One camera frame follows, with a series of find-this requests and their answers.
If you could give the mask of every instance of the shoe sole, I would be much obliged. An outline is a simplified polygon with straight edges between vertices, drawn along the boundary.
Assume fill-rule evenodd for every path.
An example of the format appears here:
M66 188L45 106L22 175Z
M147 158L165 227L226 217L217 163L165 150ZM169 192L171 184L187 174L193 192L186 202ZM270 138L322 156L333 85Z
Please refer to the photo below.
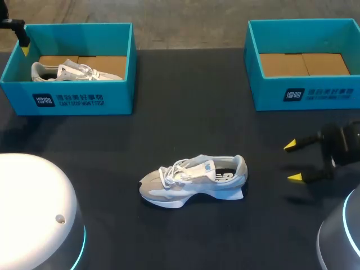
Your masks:
M243 188L243 186L240 187L240 188L237 188L237 189L232 188L230 190L209 190L209 191L203 191L203 192L200 192L200 193L208 194L208 195L210 195L210 196L212 196L212 197L214 197L215 199L218 199L218 200L241 200L241 199L244 198L244 195L242 194L242 188ZM193 195L182 198L181 200L178 200L178 201L154 201L154 200L150 200L148 198L145 198L144 196L142 196L142 197L145 200L147 200L148 202L150 202L152 204L155 204L157 206L160 206L160 207L164 207L164 208L180 208L186 203L186 201L188 199L193 197Z

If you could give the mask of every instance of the white round device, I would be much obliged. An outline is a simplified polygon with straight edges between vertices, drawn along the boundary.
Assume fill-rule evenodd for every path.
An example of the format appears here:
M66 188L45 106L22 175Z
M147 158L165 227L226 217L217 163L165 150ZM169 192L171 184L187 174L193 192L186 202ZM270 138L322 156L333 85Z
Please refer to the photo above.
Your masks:
M41 157L0 154L0 269L78 269L85 243L63 171Z

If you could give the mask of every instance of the shoe insole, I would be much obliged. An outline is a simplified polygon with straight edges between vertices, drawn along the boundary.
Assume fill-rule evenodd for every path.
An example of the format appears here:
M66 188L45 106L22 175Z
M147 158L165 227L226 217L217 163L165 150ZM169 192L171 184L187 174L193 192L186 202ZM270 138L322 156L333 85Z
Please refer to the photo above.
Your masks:
M216 173L215 181L225 182L231 179L235 175L236 170L222 168L222 169L215 169L215 173Z
M49 79L56 79L57 78L57 74L51 74L51 73L47 73L47 74L42 74L41 78L44 80L49 80Z

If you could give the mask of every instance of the white robot dome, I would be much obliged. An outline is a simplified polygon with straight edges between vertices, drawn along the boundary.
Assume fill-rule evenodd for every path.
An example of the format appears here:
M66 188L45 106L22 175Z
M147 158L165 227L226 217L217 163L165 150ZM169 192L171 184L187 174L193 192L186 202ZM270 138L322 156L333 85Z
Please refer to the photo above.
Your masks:
M0 154L0 269L46 262L68 237L77 212L74 188L59 167L38 156Z

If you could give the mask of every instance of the logo on box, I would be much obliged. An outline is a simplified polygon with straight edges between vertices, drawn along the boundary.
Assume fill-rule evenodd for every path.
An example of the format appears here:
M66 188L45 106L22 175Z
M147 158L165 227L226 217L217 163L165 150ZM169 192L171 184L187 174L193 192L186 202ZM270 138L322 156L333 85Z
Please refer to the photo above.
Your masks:
M38 107L55 107L54 100L50 94L33 94L33 98Z
M302 100L305 88L289 88L283 97L284 101L300 101Z

